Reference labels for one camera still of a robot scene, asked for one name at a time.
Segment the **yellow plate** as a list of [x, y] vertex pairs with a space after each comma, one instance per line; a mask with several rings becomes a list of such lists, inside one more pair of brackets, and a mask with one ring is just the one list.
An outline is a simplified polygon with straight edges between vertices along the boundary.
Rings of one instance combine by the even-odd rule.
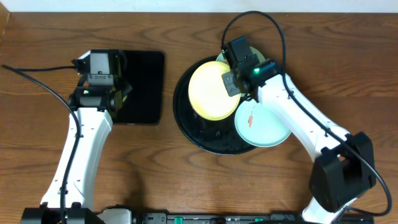
[[188, 99], [194, 111], [210, 121], [227, 118], [238, 107], [240, 96], [229, 96], [222, 74], [230, 67], [218, 61], [205, 62], [193, 73], [188, 84]]

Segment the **light blue plate top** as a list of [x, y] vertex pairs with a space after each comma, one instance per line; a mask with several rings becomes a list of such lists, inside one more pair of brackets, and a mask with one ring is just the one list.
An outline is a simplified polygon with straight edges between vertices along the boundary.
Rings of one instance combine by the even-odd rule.
[[[252, 53], [254, 53], [254, 54], [257, 55], [257, 57], [258, 57], [258, 59], [259, 59], [260, 62], [264, 62], [264, 61], [266, 60], [265, 57], [263, 56], [263, 54], [260, 53], [260, 51], [258, 51], [257, 49], [255, 49], [255, 48], [252, 47], [252, 46], [250, 46], [250, 49], [251, 49]], [[216, 61], [217, 61], [217, 62], [223, 62], [223, 63], [225, 63], [225, 64], [228, 65], [228, 61], [225, 59], [225, 57], [223, 56], [222, 53], [220, 53], [220, 54], [217, 56]]]

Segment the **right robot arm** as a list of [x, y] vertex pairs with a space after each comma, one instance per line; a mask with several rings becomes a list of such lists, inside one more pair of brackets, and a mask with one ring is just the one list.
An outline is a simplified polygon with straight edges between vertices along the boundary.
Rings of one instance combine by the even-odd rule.
[[334, 223], [350, 205], [375, 186], [373, 144], [360, 132], [352, 135], [317, 109], [293, 84], [284, 65], [263, 62], [242, 36], [221, 44], [231, 67], [222, 76], [229, 96], [247, 93], [268, 106], [302, 143], [313, 161], [309, 188], [313, 195], [302, 212], [312, 223]]

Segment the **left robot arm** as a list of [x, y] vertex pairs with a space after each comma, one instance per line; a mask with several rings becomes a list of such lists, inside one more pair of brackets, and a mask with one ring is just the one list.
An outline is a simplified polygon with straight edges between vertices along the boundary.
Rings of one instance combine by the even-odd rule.
[[26, 208], [21, 223], [133, 223], [133, 212], [111, 207], [94, 212], [94, 184], [113, 119], [131, 86], [123, 79], [123, 50], [90, 50], [73, 60], [81, 78], [69, 97], [67, 140], [52, 183], [39, 207]]

